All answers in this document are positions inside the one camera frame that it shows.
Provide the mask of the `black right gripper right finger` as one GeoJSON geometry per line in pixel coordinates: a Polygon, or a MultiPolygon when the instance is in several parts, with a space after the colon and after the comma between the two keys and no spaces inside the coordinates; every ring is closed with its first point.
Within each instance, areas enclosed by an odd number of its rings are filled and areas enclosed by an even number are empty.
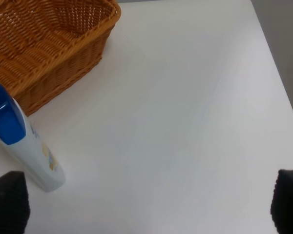
{"type": "Polygon", "coordinates": [[[293,234],[293,170],[278,171],[271,216],[279,234],[293,234]]]}

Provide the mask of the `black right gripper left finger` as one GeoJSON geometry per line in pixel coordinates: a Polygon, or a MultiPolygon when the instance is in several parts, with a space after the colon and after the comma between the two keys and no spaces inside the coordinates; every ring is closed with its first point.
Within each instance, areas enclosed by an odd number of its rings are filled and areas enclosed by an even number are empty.
{"type": "Polygon", "coordinates": [[[0,234],[23,234],[30,217],[24,172],[10,171],[0,177],[0,234]]]}

